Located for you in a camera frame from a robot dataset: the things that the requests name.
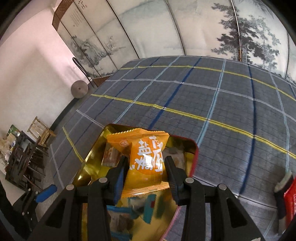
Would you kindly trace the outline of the navy and pale blue pack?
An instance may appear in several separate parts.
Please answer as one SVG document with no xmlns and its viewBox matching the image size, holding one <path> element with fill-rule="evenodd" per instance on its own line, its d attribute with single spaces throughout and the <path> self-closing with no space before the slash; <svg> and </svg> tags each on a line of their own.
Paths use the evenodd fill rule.
<svg viewBox="0 0 296 241">
<path fill-rule="evenodd" d="M 286 207 L 284 194 L 293 183 L 293 175 L 288 171 L 280 182 L 274 187 L 274 198 L 276 201 L 277 215 L 278 215 L 278 234 L 282 235 L 286 230 Z"/>
</svg>

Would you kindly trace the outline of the teal candy packet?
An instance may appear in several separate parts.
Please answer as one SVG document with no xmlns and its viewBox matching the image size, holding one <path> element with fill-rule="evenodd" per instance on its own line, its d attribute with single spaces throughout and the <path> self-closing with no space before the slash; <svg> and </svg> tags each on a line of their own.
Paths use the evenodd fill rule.
<svg viewBox="0 0 296 241">
<path fill-rule="evenodd" d="M 128 214 L 131 219 L 142 217 L 145 223 L 150 224 L 156 204 L 156 195 L 149 194 L 127 198 L 127 206 L 107 206 L 108 211 Z"/>
</svg>

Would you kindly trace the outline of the pink meat snack packet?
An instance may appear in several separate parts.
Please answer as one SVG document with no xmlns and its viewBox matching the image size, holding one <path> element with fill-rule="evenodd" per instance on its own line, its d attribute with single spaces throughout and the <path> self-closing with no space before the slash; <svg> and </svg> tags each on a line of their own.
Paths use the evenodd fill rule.
<svg viewBox="0 0 296 241">
<path fill-rule="evenodd" d="M 106 143 L 105 151 L 102 159 L 102 166 L 107 167 L 116 167 L 121 159 L 121 152 L 119 152 L 115 147 L 111 144 Z"/>
</svg>

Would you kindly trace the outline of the orange snack packet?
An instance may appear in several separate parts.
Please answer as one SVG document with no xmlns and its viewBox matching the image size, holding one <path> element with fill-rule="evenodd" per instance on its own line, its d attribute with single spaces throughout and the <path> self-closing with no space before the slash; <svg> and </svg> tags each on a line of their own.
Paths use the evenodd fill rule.
<svg viewBox="0 0 296 241">
<path fill-rule="evenodd" d="M 168 189 L 163 150 L 170 135 L 143 128 L 111 133 L 107 142 L 128 157 L 129 170 L 122 197 L 135 197 Z"/>
</svg>

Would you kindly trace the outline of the red snack pack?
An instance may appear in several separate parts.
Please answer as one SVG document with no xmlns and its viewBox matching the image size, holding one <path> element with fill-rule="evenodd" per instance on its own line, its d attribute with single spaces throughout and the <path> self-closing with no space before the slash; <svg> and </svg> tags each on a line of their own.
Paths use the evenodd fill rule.
<svg viewBox="0 0 296 241">
<path fill-rule="evenodd" d="M 284 194 L 284 201 L 285 201 L 285 209 L 286 209 L 286 228 L 292 222 L 295 216 L 295 209 L 296 209 L 296 180 L 292 178 L 292 183 L 289 186 L 288 190 Z"/>
</svg>

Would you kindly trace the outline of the dark cluttered shelf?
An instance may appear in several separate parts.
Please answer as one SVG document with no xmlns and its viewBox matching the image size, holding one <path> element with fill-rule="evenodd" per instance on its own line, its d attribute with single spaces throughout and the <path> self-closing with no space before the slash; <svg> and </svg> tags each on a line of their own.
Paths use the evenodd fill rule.
<svg viewBox="0 0 296 241">
<path fill-rule="evenodd" d="M 11 126 L 1 138 L 1 170 L 5 179 L 18 188 L 41 191 L 38 186 L 45 177 L 44 157 L 48 149 L 34 141 L 23 131 Z"/>
</svg>

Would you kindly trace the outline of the gold tin red toffee box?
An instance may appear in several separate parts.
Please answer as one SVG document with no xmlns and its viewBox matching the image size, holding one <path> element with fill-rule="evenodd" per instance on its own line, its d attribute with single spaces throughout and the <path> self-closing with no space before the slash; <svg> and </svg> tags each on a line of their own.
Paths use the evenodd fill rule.
<svg viewBox="0 0 296 241">
<path fill-rule="evenodd" d="M 107 136 L 130 130 L 131 126 L 105 126 L 72 183 L 90 185 L 116 167 L 123 154 L 130 154 L 131 144 L 123 140 L 114 147 Z M 132 164 L 121 199 L 107 207 L 112 240 L 167 240 L 181 208 L 173 201 L 167 174 L 153 175 L 149 167 L 143 161 Z"/>
</svg>

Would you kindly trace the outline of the plaid grey tablecloth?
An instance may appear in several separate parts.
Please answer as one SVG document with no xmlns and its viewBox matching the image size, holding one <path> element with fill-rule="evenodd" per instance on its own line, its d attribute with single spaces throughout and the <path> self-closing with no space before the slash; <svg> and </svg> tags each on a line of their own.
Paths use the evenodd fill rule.
<svg viewBox="0 0 296 241">
<path fill-rule="evenodd" d="M 208 57 L 126 63 L 74 109 L 49 147 L 58 190 L 73 181 L 108 124 L 162 130 L 199 147 L 194 177 L 226 184 L 266 240 L 278 240 L 274 187 L 295 171 L 295 84 Z"/>
</svg>

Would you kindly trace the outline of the round grey disc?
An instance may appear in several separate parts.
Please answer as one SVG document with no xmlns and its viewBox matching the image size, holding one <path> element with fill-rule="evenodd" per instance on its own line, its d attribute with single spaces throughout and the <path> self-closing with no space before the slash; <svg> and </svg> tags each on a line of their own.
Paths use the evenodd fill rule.
<svg viewBox="0 0 296 241">
<path fill-rule="evenodd" d="M 81 99 L 86 96 L 88 90 L 88 85 L 83 80 L 77 80 L 71 86 L 71 94 L 76 99 Z"/>
</svg>

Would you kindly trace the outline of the painted folding screen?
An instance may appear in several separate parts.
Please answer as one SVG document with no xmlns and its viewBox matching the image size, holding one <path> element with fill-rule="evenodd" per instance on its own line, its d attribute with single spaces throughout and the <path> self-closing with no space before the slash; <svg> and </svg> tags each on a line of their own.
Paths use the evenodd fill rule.
<svg viewBox="0 0 296 241">
<path fill-rule="evenodd" d="M 263 1 L 62 1 L 52 25 L 93 77 L 135 59 L 196 55 L 295 81 L 295 42 Z"/>
</svg>

